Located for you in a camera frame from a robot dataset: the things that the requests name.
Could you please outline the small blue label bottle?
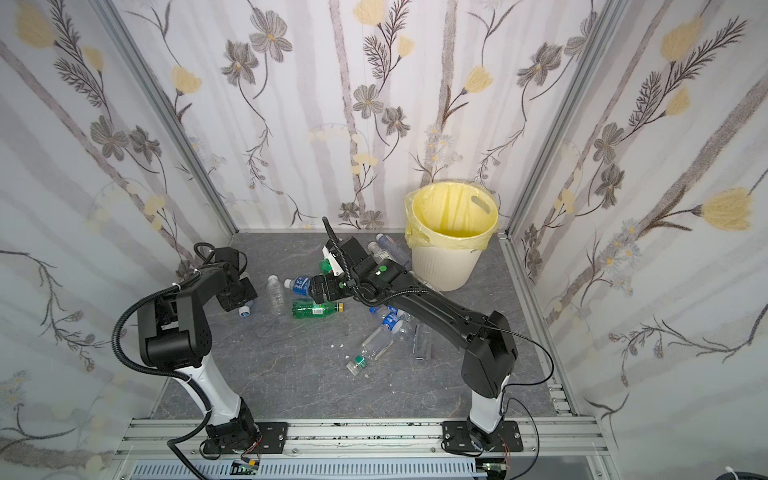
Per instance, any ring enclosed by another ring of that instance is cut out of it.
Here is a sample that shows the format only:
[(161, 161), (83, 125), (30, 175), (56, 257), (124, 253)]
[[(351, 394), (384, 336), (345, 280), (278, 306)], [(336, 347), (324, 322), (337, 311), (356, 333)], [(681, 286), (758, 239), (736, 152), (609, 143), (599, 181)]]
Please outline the small blue label bottle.
[(251, 315), (251, 308), (252, 308), (251, 303), (244, 304), (238, 309), (239, 316), (243, 318), (249, 317)]

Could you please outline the clear plain bottle white cap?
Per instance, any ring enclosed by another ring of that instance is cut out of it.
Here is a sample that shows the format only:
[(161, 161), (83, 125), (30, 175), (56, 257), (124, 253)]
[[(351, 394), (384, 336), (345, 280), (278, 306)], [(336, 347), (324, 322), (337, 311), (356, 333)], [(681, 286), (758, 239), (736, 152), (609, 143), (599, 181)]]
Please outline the clear plain bottle white cap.
[(271, 313), (281, 316), (285, 308), (284, 286), (276, 275), (267, 278), (267, 294)]

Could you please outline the clear bottle green cap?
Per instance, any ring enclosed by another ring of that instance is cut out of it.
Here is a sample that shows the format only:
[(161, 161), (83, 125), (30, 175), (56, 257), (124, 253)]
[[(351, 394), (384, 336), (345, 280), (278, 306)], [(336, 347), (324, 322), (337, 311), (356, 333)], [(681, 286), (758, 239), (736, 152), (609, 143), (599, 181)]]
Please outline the clear bottle green cap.
[(347, 363), (347, 369), (352, 375), (358, 375), (369, 363), (386, 353), (393, 342), (392, 331), (387, 326), (380, 325), (363, 341), (360, 352)]

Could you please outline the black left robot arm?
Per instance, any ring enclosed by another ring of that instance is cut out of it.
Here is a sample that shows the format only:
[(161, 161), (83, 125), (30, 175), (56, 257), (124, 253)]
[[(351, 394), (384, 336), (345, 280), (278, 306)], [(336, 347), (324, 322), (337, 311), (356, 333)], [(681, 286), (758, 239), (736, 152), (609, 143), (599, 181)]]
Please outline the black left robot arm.
[(175, 380), (200, 409), (203, 419), (193, 433), (168, 442), (174, 453), (201, 431), (206, 434), (201, 452), (245, 452), (261, 433), (215, 364), (205, 305), (216, 299), (226, 312), (247, 310), (257, 293), (246, 275), (245, 253), (207, 242), (196, 243), (194, 251), (202, 264), (189, 276), (138, 300), (118, 318), (112, 352), (132, 371)]

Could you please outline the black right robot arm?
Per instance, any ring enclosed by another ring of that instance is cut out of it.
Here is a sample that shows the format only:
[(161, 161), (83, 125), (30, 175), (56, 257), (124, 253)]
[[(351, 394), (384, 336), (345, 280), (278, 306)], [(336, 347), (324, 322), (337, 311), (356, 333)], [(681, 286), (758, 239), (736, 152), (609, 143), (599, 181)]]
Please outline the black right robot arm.
[(355, 238), (341, 241), (333, 232), (328, 236), (327, 257), (341, 272), (313, 277), (310, 297), (319, 303), (351, 298), (367, 307), (394, 307), (463, 350), (461, 378), (473, 397), (465, 431), (451, 439), (465, 445), (447, 446), (446, 451), (475, 456), (490, 450), (499, 439), (503, 393), (518, 359), (507, 318), (498, 311), (485, 315), (446, 298), (394, 261), (376, 262)]

